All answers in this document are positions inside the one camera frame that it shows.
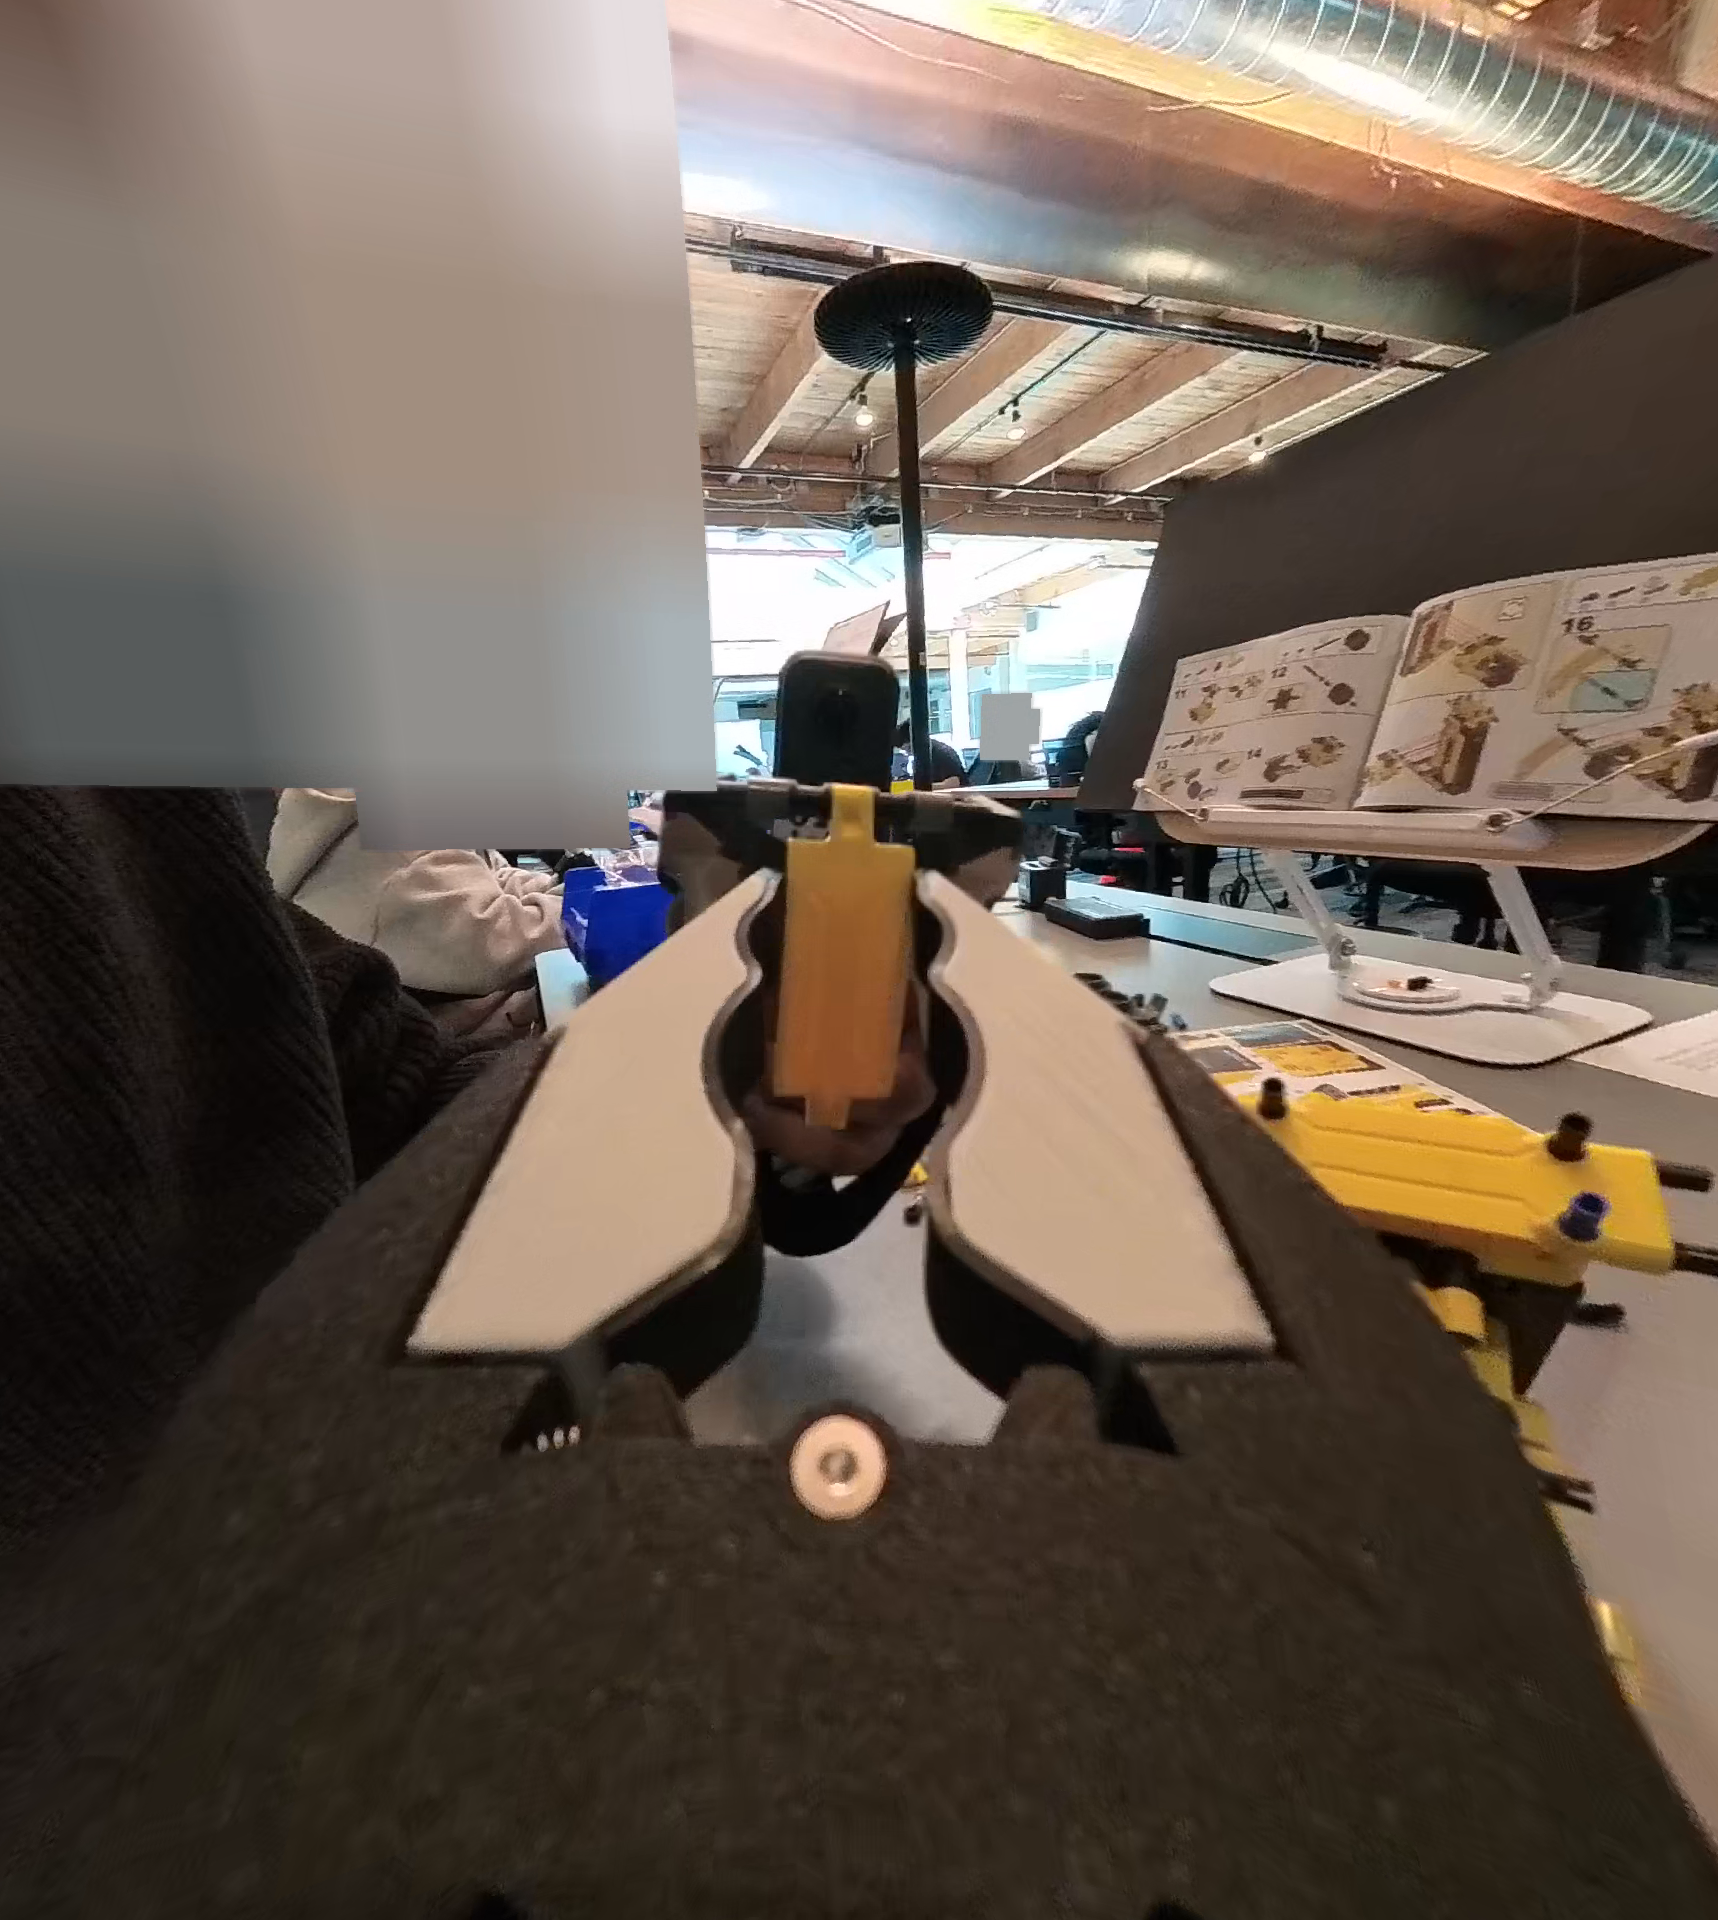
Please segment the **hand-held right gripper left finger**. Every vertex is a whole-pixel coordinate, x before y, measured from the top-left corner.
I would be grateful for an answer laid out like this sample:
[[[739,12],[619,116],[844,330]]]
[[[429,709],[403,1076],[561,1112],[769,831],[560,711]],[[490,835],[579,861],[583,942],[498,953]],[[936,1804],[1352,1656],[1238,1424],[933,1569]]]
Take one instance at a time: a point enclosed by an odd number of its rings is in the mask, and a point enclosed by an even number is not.
[[[405,1338],[418,1361],[535,1360],[596,1391],[611,1336],[744,1241],[754,1147],[719,1065],[777,875],[738,879],[554,1034]]]

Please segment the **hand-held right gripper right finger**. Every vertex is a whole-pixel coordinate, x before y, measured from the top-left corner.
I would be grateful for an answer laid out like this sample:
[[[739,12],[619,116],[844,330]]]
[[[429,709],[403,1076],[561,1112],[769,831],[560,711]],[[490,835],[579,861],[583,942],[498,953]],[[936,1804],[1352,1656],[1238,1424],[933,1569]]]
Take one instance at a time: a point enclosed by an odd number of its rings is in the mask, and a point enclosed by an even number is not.
[[[945,875],[926,983],[962,1083],[926,1151],[926,1303],[1000,1397],[1036,1365],[1110,1396],[1133,1363],[1265,1361],[1273,1328],[1160,1067],[1176,1049]]]

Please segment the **yellow brick panel with axle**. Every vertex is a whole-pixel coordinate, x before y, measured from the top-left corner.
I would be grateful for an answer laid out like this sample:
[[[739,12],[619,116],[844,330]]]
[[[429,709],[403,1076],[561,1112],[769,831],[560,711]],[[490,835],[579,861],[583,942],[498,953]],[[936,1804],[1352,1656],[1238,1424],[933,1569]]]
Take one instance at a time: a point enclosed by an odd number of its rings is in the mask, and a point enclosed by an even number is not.
[[[772,1092],[833,1132],[893,1090],[914,967],[918,856],[875,835],[875,802],[827,786],[824,834],[784,858]]]

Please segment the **yellow black toy brick model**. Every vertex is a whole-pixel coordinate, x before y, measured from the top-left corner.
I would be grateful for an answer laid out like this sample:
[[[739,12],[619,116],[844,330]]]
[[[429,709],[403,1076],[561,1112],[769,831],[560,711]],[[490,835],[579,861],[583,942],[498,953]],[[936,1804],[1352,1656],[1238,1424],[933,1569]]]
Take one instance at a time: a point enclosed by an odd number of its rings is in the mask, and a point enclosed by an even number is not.
[[[1651,1154],[1596,1139],[1584,1114],[1546,1132],[1518,1119],[1369,1115],[1289,1106],[1277,1078],[1244,1112],[1405,1263],[1510,1418],[1540,1495],[1591,1514],[1591,1479],[1568,1469],[1531,1387],[1568,1328],[1623,1317],[1589,1300],[1593,1268],[1718,1281],[1718,1246],[1673,1228],[1668,1196],[1684,1190],[1658,1184]]]

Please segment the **person's left hand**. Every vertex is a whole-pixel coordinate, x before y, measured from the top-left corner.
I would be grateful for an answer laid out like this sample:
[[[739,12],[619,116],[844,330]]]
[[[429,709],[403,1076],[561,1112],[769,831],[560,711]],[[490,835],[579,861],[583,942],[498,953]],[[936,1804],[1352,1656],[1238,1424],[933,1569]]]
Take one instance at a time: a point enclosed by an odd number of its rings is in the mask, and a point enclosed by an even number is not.
[[[769,1076],[745,1094],[741,1117],[752,1141],[776,1161],[837,1181],[877,1165],[933,1097],[936,1081],[914,1041],[898,1052],[890,1090],[849,1102],[841,1124],[811,1119],[806,1102],[777,1095]]]

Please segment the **yellow printed leaflet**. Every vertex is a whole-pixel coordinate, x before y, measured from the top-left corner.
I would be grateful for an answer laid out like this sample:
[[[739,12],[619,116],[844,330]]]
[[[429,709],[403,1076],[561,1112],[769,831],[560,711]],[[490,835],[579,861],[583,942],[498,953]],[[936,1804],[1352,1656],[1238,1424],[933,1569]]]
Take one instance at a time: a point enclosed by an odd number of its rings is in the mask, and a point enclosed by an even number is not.
[[[1234,1025],[1176,1027],[1168,1037],[1194,1065],[1249,1114],[1262,1086],[1280,1081],[1287,1106],[1304,1102],[1369,1115],[1455,1115],[1515,1127],[1491,1107],[1403,1067],[1359,1041],[1306,1019],[1253,1019]]]

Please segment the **blue plastic bin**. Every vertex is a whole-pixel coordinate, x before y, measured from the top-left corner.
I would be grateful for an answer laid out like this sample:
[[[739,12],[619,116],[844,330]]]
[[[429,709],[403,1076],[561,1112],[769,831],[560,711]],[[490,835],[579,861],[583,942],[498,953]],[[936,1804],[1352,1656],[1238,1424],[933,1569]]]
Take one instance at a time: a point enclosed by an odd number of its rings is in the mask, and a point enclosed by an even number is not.
[[[558,901],[564,944],[587,987],[600,992],[662,944],[674,896],[651,864],[594,861],[561,871]]]

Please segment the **black floor lamp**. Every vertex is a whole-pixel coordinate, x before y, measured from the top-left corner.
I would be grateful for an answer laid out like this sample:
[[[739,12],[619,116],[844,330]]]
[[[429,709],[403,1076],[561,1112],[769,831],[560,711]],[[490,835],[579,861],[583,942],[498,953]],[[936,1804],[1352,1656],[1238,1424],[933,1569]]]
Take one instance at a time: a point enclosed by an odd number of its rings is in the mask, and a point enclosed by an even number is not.
[[[896,499],[903,596],[907,751],[912,782],[930,792],[932,735],[926,665],[923,514],[920,479],[920,367],[976,348],[992,322],[990,288],[966,265],[900,259],[833,284],[811,327],[826,358],[852,372],[893,373]]]

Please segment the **open instruction booklet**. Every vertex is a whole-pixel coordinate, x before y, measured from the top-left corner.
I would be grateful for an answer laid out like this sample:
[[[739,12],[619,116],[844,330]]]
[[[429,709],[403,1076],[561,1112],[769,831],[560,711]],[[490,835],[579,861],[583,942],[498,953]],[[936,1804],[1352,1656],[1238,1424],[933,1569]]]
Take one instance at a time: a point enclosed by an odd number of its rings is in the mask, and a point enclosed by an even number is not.
[[[1459,587],[1184,658],[1163,807],[1718,824],[1718,551]]]

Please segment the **silver ventilation duct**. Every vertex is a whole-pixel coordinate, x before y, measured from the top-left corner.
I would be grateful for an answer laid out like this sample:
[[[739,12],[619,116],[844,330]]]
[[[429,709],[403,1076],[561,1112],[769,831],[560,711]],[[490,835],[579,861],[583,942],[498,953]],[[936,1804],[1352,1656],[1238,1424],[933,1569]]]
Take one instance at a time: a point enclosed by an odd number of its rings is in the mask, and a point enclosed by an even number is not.
[[[1023,12],[1718,231],[1718,114],[1471,10],[1069,1]]]

